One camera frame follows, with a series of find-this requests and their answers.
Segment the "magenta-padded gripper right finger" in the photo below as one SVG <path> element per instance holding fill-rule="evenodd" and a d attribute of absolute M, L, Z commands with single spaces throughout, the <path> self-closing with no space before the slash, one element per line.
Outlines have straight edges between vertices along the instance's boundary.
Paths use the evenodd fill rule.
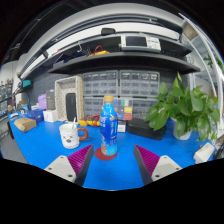
<path fill-rule="evenodd" d="M 134 146 L 134 156 L 144 185 L 181 170 L 181 167 L 169 156 L 158 156 L 139 145 Z"/>

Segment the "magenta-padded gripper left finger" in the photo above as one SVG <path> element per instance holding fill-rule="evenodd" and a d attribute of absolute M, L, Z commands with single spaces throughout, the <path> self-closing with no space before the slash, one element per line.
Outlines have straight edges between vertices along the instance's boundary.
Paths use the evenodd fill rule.
<path fill-rule="evenodd" d="M 93 145 L 88 145 L 68 157 L 60 155 L 45 168 L 45 171 L 82 186 L 93 154 Z"/>

